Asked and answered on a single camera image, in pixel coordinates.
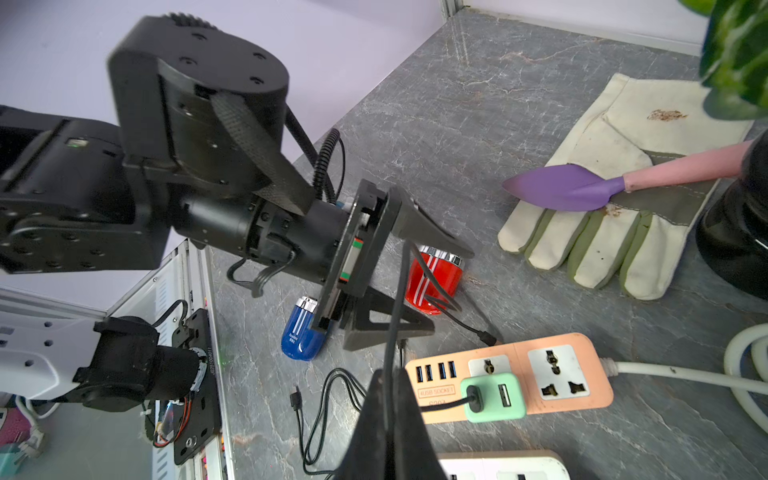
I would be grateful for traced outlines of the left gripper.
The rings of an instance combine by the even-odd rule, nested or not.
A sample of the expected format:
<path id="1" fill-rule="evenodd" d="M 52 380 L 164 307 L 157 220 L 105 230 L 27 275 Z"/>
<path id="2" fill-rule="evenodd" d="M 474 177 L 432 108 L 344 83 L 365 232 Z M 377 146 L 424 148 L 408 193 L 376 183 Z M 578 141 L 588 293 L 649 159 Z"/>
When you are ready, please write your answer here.
<path id="1" fill-rule="evenodd" d="M 346 351 L 386 343 L 396 306 L 401 307 L 398 340 L 435 333 L 434 322 L 427 316 L 370 286 L 390 231 L 400 239 L 463 259 L 475 255 L 466 242 L 425 213 L 405 189 L 395 185 L 389 189 L 389 196 L 400 202 L 395 220 L 387 208 L 387 194 L 369 180 L 360 182 L 319 294 L 311 329 L 325 332 L 332 321 L 338 321 L 344 331 Z"/>

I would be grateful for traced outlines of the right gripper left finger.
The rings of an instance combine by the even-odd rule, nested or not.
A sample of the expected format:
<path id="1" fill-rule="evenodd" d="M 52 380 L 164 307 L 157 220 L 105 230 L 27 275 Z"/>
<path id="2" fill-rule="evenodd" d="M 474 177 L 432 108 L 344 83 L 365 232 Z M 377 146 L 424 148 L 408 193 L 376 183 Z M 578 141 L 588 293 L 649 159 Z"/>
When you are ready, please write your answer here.
<path id="1" fill-rule="evenodd" d="M 361 413 L 335 479 L 395 479 L 394 443 L 384 418 L 383 373 L 370 382 Z"/>

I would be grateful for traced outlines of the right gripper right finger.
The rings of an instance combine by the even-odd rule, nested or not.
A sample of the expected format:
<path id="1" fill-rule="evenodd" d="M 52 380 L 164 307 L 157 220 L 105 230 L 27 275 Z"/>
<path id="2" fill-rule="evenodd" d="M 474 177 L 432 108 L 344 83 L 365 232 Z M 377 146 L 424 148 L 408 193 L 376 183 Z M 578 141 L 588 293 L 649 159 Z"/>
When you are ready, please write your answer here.
<path id="1" fill-rule="evenodd" d="M 395 376 L 395 478 L 446 479 L 404 369 Z"/>

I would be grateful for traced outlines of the green USB charger cube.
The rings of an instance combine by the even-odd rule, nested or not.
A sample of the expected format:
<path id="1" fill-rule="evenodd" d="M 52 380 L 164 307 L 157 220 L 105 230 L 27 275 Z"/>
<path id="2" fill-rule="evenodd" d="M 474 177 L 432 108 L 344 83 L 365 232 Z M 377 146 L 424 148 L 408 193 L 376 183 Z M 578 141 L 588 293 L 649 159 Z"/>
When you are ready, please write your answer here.
<path id="1" fill-rule="evenodd" d="M 522 419 L 527 408 L 518 378 L 509 372 L 470 377 L 460 383 L 463 397 L 473 397 L 464 406 L 470 423 Z"/>

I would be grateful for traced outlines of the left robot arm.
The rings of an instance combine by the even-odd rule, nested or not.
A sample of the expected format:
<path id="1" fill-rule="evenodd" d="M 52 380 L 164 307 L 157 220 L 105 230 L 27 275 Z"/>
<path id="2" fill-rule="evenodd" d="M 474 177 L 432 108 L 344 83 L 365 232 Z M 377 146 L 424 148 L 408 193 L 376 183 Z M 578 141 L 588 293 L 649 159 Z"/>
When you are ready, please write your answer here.
<path id="1" fill-rule="evenodd" d="M 330 156 L 287 105 L 289 74 L 267 50 L 184 14 L 146 16 L 108 63 L 118 121 L 1 109 L 1 269 L 6 274 L 151 270 L 171 231 L 322 288 L 314 322 L 353 332 L 371 310 L 433 323 L 370 285 L 390 236 L 472 257 L 400 186 L 362 182 L 336 203 Z"/>

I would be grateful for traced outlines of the blue electric shaver upper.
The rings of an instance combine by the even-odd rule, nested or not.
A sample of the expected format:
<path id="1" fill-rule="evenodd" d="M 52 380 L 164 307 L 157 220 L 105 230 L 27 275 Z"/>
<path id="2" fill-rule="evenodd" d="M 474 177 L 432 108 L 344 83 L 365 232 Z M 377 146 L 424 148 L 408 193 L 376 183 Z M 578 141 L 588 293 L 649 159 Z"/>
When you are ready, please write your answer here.
<path id="1" fill-rule="evenodd" d="M 281 337 L 281 351 L 288 358 L 310 362 L 320 353 L 326 334 L 311 328 L 317 305 L 308 296 L 295 303 Z"/>

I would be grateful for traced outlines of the white power strip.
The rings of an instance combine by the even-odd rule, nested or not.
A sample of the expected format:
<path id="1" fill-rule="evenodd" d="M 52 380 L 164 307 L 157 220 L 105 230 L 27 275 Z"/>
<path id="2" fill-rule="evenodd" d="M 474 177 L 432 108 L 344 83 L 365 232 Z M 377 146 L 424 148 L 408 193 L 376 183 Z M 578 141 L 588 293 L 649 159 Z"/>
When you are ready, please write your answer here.
<path id="1" fill-rule="evenodd" d="M 443 453 L 448 479 L 569 480 L 562 459 L 551 450 Z"/>

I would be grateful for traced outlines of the orange power strip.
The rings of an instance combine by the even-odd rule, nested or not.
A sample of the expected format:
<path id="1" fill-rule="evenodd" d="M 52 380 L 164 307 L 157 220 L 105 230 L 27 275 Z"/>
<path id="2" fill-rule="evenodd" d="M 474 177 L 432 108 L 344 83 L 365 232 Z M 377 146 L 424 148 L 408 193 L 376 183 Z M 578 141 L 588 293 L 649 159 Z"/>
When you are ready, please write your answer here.
<path id="1" fill-rule="evenodd" d="M 591 340 L 568 333 L 411 360 L 417 403 L 442 405 L 481 390 L 483 410 L 467 405 L 423 414 L 427 424 L 485 423 L 527 415 L 605 408 L 614 399 Z"/>

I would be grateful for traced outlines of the purple pink garden trowel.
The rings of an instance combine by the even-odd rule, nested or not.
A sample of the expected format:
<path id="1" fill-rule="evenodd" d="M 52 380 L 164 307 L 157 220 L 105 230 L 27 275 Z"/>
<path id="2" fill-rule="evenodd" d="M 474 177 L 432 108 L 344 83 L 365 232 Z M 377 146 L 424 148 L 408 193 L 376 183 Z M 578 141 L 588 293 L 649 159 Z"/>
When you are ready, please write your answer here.
<path id="1" fill-rule="evenodd" d="M 741 171 L 750 141 L 678 158 L 604 179 L 586 168 L 565 164 L 534 169 L 505 180 L 502 188 L 532 205 L 557 211 L 593 211 L 619 193 L 733 177 Z"/>

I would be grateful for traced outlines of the white gardening glove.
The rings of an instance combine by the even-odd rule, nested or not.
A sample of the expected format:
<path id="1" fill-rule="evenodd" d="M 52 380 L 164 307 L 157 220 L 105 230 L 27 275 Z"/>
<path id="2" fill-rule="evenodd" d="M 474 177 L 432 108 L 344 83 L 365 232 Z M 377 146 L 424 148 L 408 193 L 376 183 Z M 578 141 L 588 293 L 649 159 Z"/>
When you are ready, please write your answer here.
<path id="1" fill-rule="evenodd" d="M 693 81 L 616 73 L 547 164 L 583 167 L 622 185 L 628 173 L 744 141 L 752 121 L 711 118 L 703 109 L 707 95 Z M 622 190 L 592 211 L 519 201 L 497 240 L 538 270 L 565 265 L 582 287 L 599 289 L 617 276 L 627 295 L 656 300 L 671 284 L 689 232 L 716 184 Z"/>

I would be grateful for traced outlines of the potted green plant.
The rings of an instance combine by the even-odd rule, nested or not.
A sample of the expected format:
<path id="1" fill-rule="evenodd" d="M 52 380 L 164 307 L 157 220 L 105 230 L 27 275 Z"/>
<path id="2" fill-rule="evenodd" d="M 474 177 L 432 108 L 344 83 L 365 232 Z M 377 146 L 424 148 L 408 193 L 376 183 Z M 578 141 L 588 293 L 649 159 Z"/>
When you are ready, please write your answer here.
<path id="1" fill-rule="evenodd" d="M 767 4 L 764 1 L 687 1 L 708 18 L 699 76 L 709 93 L 704 110 L 716 120 L 767 116 Z M 721 148 L 715 159 L 733 183 L 702 215 L 699 252 L 722 279 L 750 295 L 767 296 L 767 135 Z"/>

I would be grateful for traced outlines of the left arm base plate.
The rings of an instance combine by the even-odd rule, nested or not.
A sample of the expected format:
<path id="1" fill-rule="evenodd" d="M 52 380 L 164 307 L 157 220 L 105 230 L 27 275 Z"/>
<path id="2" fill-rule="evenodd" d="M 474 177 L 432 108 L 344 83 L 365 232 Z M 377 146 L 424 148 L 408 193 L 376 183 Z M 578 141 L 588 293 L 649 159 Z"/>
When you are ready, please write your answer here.
<path id="1" fill-rule="evenodd" d="M 199 357 L 191 389 L 178 400 L 155 400 L 144 404 L 147 438 L 162 453 L 173 454 L 174 464 L 183 465 L 203 452 L 222 433 L 217 361 L 209 311 L 200 308 L 172 331 L 172 345 Z"/>

